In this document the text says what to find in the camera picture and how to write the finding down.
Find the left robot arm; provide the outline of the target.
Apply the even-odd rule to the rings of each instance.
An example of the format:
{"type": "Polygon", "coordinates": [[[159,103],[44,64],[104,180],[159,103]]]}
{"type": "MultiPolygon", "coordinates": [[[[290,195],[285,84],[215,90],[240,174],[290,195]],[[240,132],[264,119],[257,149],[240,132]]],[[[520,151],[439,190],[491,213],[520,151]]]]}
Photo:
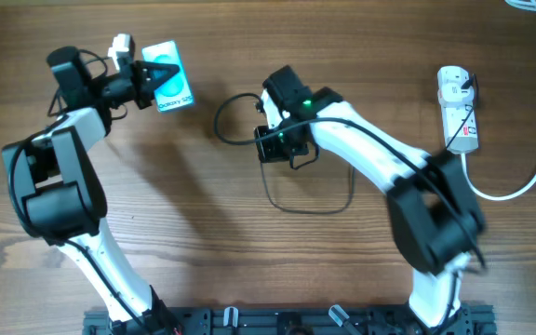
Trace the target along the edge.
{"type": "Polygon", "coordinates": [[[47,56],[60,105],[54,123],[2,150],[8,194],[21,227],[72,259],[107,308],[105,332],[180,334],[184,327],[132,268],[115,241],[107,201],[88,150],[109,135],[112,111],[129,101],[144,109],[179,73],[175,64],[135,60],[132,47],[111,53],[117,72],[92,76],[82,50],[47,56]]]}

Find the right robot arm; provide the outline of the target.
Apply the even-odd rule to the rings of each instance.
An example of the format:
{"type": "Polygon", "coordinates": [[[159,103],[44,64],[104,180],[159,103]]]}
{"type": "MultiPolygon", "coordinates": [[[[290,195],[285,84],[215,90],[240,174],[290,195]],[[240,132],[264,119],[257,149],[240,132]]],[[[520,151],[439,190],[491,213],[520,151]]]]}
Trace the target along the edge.
{"type": "Polygon", "coordinates": [[[342,158],[384,194],[395,245],[413,269],[414,323],[430,334],[452,328],[468,263],[484,260],[477,238],[486,225],[458,158],[394,139],[333,89],[312,91],[288,65],[263,81],[258,109],[267,119],[255,130],[261,162],[293,162],[313,145],[342,158]]]}

